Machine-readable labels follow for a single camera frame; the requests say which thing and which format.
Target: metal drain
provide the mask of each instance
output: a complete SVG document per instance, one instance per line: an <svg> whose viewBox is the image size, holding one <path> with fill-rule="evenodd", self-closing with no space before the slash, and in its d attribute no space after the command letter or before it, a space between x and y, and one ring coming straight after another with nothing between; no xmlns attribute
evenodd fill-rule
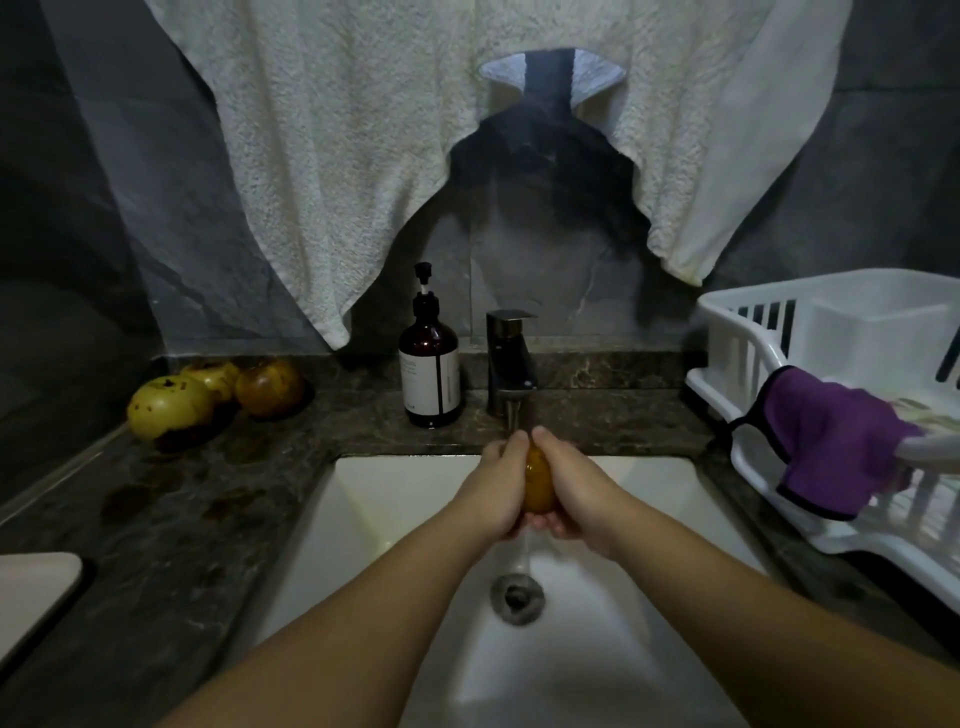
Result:
<svg viewBox="0 0 960 728"><path fill-rule="evenodd" d="M507 624L522 627L543 614L546 597L540 584L527 574L508 573L493 580L490 604Z"/></svg>

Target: orange fruit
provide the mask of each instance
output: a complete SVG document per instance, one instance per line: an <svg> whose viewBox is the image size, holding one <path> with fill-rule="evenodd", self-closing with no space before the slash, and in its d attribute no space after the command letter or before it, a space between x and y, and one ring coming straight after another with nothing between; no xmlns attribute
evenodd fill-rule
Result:
<svg viewBox="0 0 960 728"><path fill-rule="evenodd" d="M557 496L553 492L553 475L543 450L533 443L527 451L526 493L523 498L523 510L526 513L544 514L555 510Z"/></svg>

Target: countertop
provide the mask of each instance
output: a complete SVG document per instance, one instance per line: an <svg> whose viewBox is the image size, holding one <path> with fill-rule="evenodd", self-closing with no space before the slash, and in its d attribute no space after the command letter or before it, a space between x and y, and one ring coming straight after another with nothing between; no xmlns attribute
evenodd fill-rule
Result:
<svg viewBox="0 0 960 728"><path fill-rule="evenodd" d="M485 392L467 392L454 425L422 430L407 422L389 366L331 366L307 367L317 393L299 415L266 424L241 413L179 455L121 432L0 526L0 553L72 551L86 565L59 618L0 673L0 726L153 725L219 665L328 464L343 455L476 453L502 436L484 411ZM590 366L566 361L553 384L579 388L537 392L540 422L587 454L691 458L791 587L952 662L953 645L908 614L936 607L921 596L904 611L877 585L883 569L818 553L737 475L703 412L671 386L682 381L679 363L658 360L655 371L627 377ZM628 388L591 388L610 385Z"/></svg>

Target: fruit held in hands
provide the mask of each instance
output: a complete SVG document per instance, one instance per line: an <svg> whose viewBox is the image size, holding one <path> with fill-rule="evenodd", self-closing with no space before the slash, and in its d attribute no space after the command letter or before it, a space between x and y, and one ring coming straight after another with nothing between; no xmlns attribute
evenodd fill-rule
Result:
<svg viewBox="0 0 960 728"><path fill-rule="evenodd" d="M525 513L543 515L557 508L557 496L553 491L553 475L543 450L533 443L527 450L526 492L523 496Z"/></svg>
<svg viewBox="0 0 960 728"><path fill-rule="evenodd" d="M213 395L192 376L161 376L133 394L127 422L134 435L152 443L167 432L209 425L213 407Z"/></svg>
<svg viewBox="0 0 960 728"><path fill-rule="evenodd" d="M234 392L240 406L254 417L274 419L297 408L306 383L289 361L272 359L242 370Z"/></svg>
<svg viewBox="0 0 960 728"><path fill-rule="evenodd" d="M190 364L180 373L202 382L217 404L226 404L233 399L233 388L240 370L236 364L222 361Z"/></svg>

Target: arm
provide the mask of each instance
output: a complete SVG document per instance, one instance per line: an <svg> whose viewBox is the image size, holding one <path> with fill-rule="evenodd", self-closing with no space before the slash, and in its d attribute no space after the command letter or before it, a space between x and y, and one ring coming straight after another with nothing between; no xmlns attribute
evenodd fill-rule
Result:
<svg viewBox="0 0 960 728"><path fill-rule="evenodd" d="M469 568L514 525L527 438L484 450L457 496L353 581L205 685L161 728L396 725Z"/></svg>
<svg viewBox="0 0 960 728"><path fill-rule="evenodd" d="M634 498L543 428L570 517L531 519L588 537L680 632L751 725L960 725L960 673L850 624Z"/></svg>

